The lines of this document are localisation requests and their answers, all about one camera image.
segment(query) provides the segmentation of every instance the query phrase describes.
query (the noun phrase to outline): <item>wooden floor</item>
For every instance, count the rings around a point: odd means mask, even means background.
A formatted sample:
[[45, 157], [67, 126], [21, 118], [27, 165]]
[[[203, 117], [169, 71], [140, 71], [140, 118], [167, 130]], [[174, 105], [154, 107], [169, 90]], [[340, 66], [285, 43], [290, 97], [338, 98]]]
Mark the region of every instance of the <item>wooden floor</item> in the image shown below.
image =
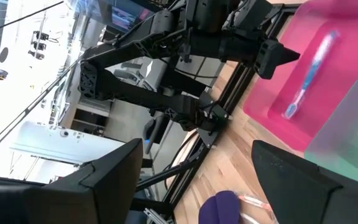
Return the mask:
[[[285, 1], [285, 3], [299, 2], [299, 0]], [[215, 100], [219, 98], [235, 67], [236, 63], [234, 62], [228, 62], [223, 67], [211, 93]], [[232, 114], [233, 120], [219, 138], [216, 147], [207, 155], [192, 183], [177, 205], [175, 218], [178, 224], [198, 223], [198, 210], [200, 206], [202, 206], [205, 200], [210, 196], [222, 190], [247, 193], [255, 195], [263, 201], [267, 201], [259, 185], [250, 157], [253, 140], [264, 140], [298, 156], [303, 156], [299, 152], [292, 151], [268, 130], [243, 112], [242, 106], [244, 101], [257, 79], [258, 77], [256, 75], [238, 102]], [[174, 164], [179, 163], [185, 158], [191, 145], [192, 142], [182, 150]], [[259, 223], [273, 223], [272, 216], [262, 209], [243, 203], [242, 212], [250, 215]]]

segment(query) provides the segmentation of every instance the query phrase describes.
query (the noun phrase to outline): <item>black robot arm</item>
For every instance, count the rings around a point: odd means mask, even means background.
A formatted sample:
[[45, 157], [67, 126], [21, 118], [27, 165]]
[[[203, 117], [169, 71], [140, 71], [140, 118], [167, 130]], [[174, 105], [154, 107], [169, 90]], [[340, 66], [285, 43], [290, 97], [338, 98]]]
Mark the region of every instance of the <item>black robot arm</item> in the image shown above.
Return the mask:
[[213, 114], [200, 109], [197, 99], [163, 96], [129, 86], [105, 68], [142, 56], [178, 54], [187, 61], [190, 55], [199, 55], [242, 62], [261, 78], [271, 79], [276, 66], [298, 59], [299, 54], [258, 28], [272, 9], [266, 0], [248, 0], [237, 19], [222, 28], [238, 4], [238, 0], [187, 0], [181, 7], [159, 11], [123, 36], [89, 48], [81, 61], [81, 93], [87, 98], [119, 98], [164, 111], [186, 131], [212, 130]]

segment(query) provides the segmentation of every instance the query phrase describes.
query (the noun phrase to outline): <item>pink tray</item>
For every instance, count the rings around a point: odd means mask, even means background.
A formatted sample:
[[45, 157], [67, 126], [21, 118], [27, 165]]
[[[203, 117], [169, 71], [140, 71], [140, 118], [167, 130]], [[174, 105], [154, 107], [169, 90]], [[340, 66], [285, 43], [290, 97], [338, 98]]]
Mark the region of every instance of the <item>pink tray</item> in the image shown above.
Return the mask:
[[[282, 117], [301, 87], [323, 37], [340, 38], [309, 86], [298, 112]], [[244, 112], [297, 151], [304, 151], [358, 79], [358, 1], [314, 0], [300, 6], [280, 39], [301, 53], [298, 61], [277, 67], [271, 80], [259, 79]]]

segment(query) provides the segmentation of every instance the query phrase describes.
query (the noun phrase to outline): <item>metal frame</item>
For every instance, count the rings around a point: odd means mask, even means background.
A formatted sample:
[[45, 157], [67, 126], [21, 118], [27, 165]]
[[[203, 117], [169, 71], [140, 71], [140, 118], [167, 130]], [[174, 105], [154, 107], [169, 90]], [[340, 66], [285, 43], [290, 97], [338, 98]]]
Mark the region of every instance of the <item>metal frame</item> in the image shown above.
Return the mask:
[[[262, 24], [262, 27], [265, 28], [267, 35], [269, 37], [276, 37], [288, 17], [294, 15], [299, 6], [300, 4], [274, 4], [274, 9], [269, 15], [270, 17], [275, 18], [273, 23], [271, 23], [271, 19], [269, 19]], [[234, 111], [234, 108], [249, 86], [254, 75], [255, 71], [253, 68], [245, 67], [243, 63], [237, 64], [237, 67], [235, 68], [218, 100], [218, 105], [223, 108], [227, 114], [231, 114]], [[175, 175], [175, 178], [171, 183], [171, 186], [168, 188], [163, 201], [152, 201], [152, 203], [141, 201], [140, 203], [138, 202], [138, 199], [135, 198], [131, 209], [140, 210], [141, 208], [139, 205], [142, 205], [143, 209], [152, 208], [165, 215], [165, 218], [172, 216], [173, 210], [178, 205], [183, 194], [186, 192], [210, 149], [211, 147], [206, 146], [203, 140], [198, 137], [182, 164], [156, 174], [145, 181], [139, 182], [137, 190], [142, 190]]]

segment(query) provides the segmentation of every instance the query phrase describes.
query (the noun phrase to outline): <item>purple object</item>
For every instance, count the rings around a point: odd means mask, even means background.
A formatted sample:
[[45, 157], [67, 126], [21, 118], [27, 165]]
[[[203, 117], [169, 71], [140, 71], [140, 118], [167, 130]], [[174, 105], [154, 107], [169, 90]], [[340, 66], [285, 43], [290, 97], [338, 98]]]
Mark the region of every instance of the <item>purple object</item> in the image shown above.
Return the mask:
[[205, 201], [198, 214], [199, 224], [238, 224], [240, 202], [237, 195], [225, 190]]

